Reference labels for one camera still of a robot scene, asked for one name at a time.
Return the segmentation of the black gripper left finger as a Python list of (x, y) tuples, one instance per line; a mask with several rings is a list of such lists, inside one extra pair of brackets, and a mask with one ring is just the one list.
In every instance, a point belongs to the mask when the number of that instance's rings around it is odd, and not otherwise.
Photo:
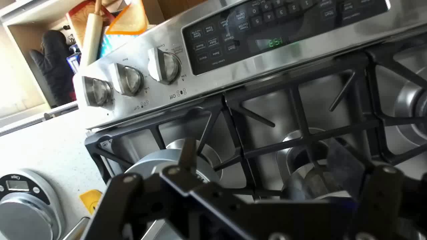
[(140, 240), (148, 224), (164, 220), (187, 240), (248, 239), (247, 204), (196, 175), (196, 142), (187, 139), (176, 166), (144, 179), (121, 174), (107, 184), (83, 240)]

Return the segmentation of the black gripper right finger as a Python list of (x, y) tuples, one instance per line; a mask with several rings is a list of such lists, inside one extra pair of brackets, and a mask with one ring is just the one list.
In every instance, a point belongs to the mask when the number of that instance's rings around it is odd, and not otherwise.
[(426, 235), (426, 179), (407, 178), (399, 168), (368, 160), (336, 139), (328, 139), (327, 147), (328, 171), (356, 204), (344, 232), (347, 240)]

